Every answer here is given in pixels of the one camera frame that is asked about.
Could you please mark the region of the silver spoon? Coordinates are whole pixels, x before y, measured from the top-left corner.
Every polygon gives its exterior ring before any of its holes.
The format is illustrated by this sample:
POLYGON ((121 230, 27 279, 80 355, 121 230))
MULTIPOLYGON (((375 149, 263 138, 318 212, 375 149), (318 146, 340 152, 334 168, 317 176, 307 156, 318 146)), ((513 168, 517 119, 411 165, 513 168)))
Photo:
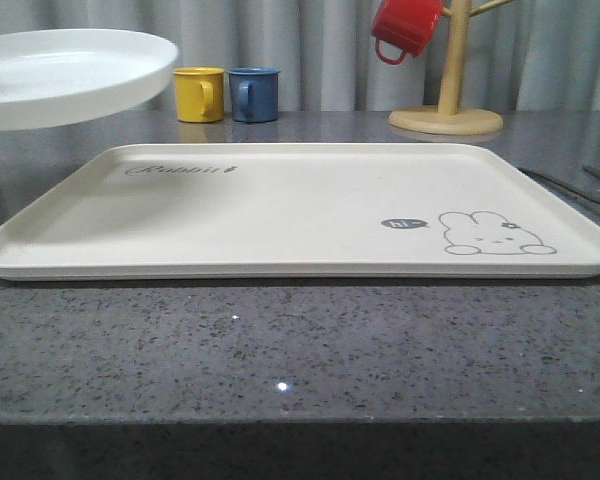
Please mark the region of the silver spoon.
POLYGON ((594 197, 592 194, 585 193, 583 190, 578 189, 577 187, 572 186, 563 180, 554 178, 550 175, 543 174, 528 168, 518 167, 517 170, 543 186, 548 186, 551 189, 557 190, 561 193, 569 194, 571 197, 573 197, 576 201, 580 203, 588 202, 590 204, 600 207, 599 198, 594 197))

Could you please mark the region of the white round plate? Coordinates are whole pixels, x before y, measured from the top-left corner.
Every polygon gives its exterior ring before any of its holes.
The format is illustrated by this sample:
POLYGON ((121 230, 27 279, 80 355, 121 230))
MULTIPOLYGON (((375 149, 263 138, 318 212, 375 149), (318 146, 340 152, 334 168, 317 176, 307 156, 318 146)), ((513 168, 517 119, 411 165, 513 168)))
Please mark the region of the white round plate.
POLYGON ((0 131, 69 125, 118 113, 160 94, 178 48, 115 29, 0 35, 0 131))

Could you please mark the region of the cream rabbit serving tray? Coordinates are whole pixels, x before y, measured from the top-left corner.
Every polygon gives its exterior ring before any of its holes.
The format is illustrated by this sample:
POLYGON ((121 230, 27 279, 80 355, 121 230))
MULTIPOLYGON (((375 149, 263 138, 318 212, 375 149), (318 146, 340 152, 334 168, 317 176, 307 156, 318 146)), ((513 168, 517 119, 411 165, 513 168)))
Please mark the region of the cream rabbit serving tray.
POLYGON ((577 278, 600 227, 462 144, 107 150, 0 226, 0 278, 577 278))

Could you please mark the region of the blue enamel mug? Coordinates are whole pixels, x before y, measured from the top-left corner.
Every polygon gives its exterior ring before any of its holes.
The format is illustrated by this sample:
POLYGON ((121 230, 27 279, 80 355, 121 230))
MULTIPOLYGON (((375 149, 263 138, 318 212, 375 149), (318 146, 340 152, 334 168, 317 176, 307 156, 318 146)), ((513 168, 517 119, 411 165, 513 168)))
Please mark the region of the blue enamel mug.
POLYGON ((227 73, 235 121, 265 123, 278 119, 279 69, 237 67, 227 73))

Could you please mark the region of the yellow enamel mug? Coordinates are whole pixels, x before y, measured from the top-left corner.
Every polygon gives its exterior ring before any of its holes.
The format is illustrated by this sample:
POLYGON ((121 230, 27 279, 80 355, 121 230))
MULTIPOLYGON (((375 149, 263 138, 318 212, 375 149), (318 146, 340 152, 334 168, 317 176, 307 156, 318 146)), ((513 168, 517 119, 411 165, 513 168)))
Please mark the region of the yellow enamel mug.
POLYGON ((224 118, 224 73, 220 67, 181 67, 173 72, 177 118, 211 123, 224 118))

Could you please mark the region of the wooden mug tree stand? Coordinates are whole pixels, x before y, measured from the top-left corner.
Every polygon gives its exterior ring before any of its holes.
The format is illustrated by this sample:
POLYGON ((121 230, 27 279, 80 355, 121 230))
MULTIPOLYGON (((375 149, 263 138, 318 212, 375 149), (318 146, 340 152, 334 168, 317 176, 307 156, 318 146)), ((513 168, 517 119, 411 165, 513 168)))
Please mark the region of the wooden mug tree stand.
POLYGON ((394 110, 388 122, 398 128, 438 135, 488 134, 503 128, 502 117, 492 111, 460 106, 470 19, 510 3, 487 1, 473 7, 471 1, 453 0, 443 13, 450 20, 446 57, 438 104, 394 110))

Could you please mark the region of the red enamel mug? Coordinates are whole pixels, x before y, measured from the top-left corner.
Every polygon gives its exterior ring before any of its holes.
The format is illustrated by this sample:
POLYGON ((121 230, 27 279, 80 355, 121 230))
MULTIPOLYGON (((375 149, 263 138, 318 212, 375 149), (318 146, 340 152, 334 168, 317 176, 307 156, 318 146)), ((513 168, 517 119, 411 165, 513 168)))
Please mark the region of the red enamel mug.
POLYGON ((389 65, 398 65, 407 55, 419 56, 431 39, 442 14, 442 1, 382 1, 371 29, 377 57, 389 65), (400 55, 397 58, 385 56, 381 50, 382 42, 399 49, 400 55))

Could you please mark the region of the grey curtain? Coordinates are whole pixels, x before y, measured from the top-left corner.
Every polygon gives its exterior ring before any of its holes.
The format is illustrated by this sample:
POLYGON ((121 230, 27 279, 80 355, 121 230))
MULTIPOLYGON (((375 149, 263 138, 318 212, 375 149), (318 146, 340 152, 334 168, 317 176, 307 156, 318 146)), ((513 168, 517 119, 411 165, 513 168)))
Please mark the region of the grey curtain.
MULTIPOLYGON (((268 67, 282 111, 391 111, 439 101, 441 19, 397 66, 375 1, 0 1, 0 130, 138 105, 173 111, 172 71, 268 67)), ((460 103, 600 111, 600 1, 512 1, 469 21, 460 103)))

